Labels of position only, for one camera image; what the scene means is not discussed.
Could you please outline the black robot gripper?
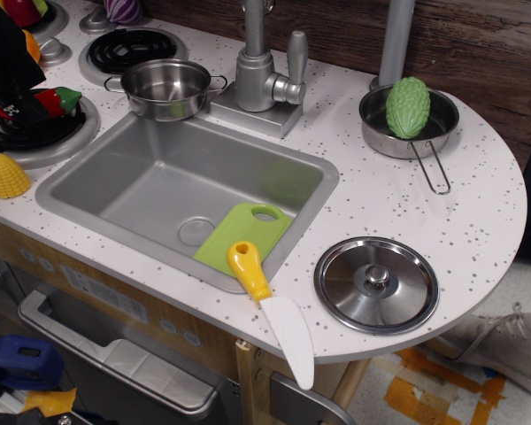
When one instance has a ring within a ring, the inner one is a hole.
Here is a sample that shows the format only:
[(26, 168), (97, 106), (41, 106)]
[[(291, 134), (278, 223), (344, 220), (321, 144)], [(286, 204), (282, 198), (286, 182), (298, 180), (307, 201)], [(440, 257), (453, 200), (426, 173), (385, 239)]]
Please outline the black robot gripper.
[(44, 73), (27, 51), (26, 36), (0, 7), (0, 110), (24, 126), (49, 118), (31, 93), (45, 81)]

